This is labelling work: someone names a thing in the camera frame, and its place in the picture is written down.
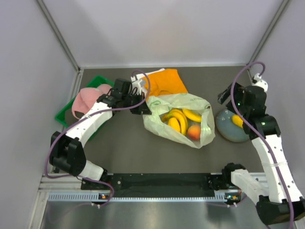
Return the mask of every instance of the green plastic basket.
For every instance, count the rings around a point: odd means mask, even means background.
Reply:
[[[112,82],[100,75],[97,75],[90,83],[88,83],[88,85],[86,87],[97,88],[98,86],[100,86],[101,84],[104,84],[104,83],[109,84],[111,87],[114,86],[114,82]],[[73,104],[74,100],[75,100],[75,97],[55,116],[55,120],[57,122],[61,123],[64,127],[69,127],[69,125],[66,123],[66,120],[65,120],[65,113],[67,110],[72,108],[72,104]]]

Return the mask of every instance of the white wall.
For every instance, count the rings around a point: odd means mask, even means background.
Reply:
[[[266,64],[267,112],[282,131],[283,148],[297,186],[305,195],[305,1],[293,0],[258,60]],[[260,71],[255,67],[253,72]]]
[[[82,67],[249,61],[280,0],[45,0]]]
[[[24,229],[74,70],[34,0],[0,1],[0,228]]]

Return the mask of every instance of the orange towel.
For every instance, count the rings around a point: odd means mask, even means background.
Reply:
[[[187,93],[187,90],[178,75],[177,69],[166,69],[161,72],[148,75],[151,82],[149,96],[159,96],[163,94]],[[145,88],[148,89],[147,79],[145,78]]]

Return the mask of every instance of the white translucent bag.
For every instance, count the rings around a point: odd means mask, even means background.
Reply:
[[[210,103],[203,98],[187,93],[150,96],[147,105],[152,115],[143,115],[144,126],[158,136],[198,149],[212,142],[215,137],[212,108]],[[161,121],[160,116],[172,108],[190,109],[202,116],[200,141],[188,139]]]

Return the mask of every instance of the reflective metal surface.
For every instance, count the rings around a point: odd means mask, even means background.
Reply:
[[[57,220],[78,205],[71,202],[49,202],[46,212]],[[41,229],[265,229],[254,204],[246,199],[237,208],[222,208],[205,203],[120,203],[98,210],[81,206],[58,223],[51,224],[45,213]],[[286,229],[288,224],[271,228]]]

